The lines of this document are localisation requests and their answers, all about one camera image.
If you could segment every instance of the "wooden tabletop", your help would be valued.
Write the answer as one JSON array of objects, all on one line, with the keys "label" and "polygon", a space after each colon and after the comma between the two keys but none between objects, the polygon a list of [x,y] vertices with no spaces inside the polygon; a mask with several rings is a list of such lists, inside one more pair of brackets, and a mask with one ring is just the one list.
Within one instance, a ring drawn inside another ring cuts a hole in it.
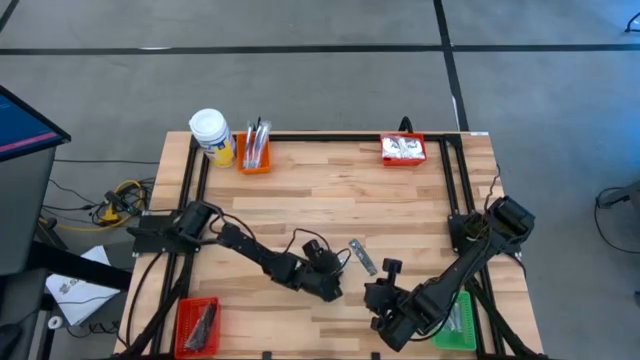
[{"label": "wooden tabletop", "polygon": [[[190,136],[167,134],[152,209],[177,206]],[[486,134],[461,136],[476,207],[482,208],[496,173],[491,142]],[[235,168],[210,168],[205,200],[245,221],[257,240],[275,251],[284,250],[297,227],[322,234],[334,250],[358,239],[378,267],[378,276],[385,276],[381,271],[385,257],[402,260],[397,284],[411,290],[456,259],[446,224],[450,209],[439,146],[427,142],[426,147],[425,163],[388,168],[381,164],[377,142],[272,142],[270,173],[244,175]],[[464,204],[456,157],[449,150],[458,202]],[[196,158],[192,198],[201,156]],[[494,196],[501,195],[498,181]],[[299,234],[292,251],[302,255],[301,246],[309,239]],[[152,258],[144,255],[136,261],[120,327],[123,337],[133,292]],[[133,338],[158,307],[166,258],[160,258],[143,284],[132,321]],[[176,277],[181,266],[179,259]],[[521,268],[512,259],[497,256],[489,271],[499,310],[527,346],[542,352]],[[195,257],[189,297],[220,298],[219,358],[260,358],[263,351],[272,351],[276,359],[366,359],[371,352],[380,352],[383,359],[475,358],[475,353],[438,350],[430,342],[410,342],[400,354],[389,349],[369,329],[372,314],[363,303],[363,284],[374,280],[353,256],[341,278],[344,296],[325,303],[271,282],[258,265],[213,245]],[[492,352],[486,315],[482,310],[480,314],[487,351]],[[162,352],[169,350],[174,316],[173,311],[167,316]],[[118,343],[115,351],[122,350]]]}]

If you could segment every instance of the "white container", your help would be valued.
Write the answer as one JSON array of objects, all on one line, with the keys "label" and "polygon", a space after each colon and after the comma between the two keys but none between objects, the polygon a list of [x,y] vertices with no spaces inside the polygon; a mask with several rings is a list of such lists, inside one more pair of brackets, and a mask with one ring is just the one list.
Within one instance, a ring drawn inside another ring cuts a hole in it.
[{"label": "white container", "polygon": [[236,159],[236,143],[220,111],[215,109],[198,111],[189,120],[189,127],[213,165],[217,167],[233,165]]}]

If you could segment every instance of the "red plastic basket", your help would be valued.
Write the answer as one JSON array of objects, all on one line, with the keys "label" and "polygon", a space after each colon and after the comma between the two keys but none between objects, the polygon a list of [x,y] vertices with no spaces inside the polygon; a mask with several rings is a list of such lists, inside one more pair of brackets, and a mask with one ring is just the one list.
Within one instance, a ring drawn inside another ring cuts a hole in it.
[{"label": "red plastic basket", "polygon": [[[207,345],[200,351],[185,349],[184,345],[191,335],[191,331],[196,326],[196,322],[204,313],[208,304],[213,303],[216,314],[213,318],[213,325],[209,332]],[[183,299],[178,303],[178,322],[176,329],[174,356],[176,359],[207,359],[213,357],[218,352],[220,344],[220,303],[217,297],[201,299]]]},{"label": "red plastic basket", "polygon": [[427,149],[424,146],[423,134],[413,134],[413,133],[382,134],[380,135],[381,147],[382,147],[382,138],[388,135],[402,136],[402,137],[408,137],[408,138],[420,140],[420,145],[422,145],[422,151],[424,152],[424,159],[393,159],[393,158],[383,157],[382,163],[384,164],[384,166],[416,166],[416,165],[420,165],[422,162],[427,160]]}]

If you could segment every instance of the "blue screen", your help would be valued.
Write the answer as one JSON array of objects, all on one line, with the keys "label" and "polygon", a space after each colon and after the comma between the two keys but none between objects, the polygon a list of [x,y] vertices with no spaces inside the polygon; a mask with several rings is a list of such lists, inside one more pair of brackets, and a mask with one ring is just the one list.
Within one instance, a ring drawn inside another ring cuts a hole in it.
[{"label": "blue screen", "polygon": [[0,95],[0,156],[61,139],[47,125]]}]

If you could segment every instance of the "monitor screen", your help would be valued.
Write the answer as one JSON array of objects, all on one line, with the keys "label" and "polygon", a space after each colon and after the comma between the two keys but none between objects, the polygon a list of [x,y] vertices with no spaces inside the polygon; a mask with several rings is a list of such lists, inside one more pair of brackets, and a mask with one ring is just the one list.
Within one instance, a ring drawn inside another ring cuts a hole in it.
[{"label": "monitor screen", "polygon": [[26,105],[0,89],[0,161],[59,145],[69,136]]}]

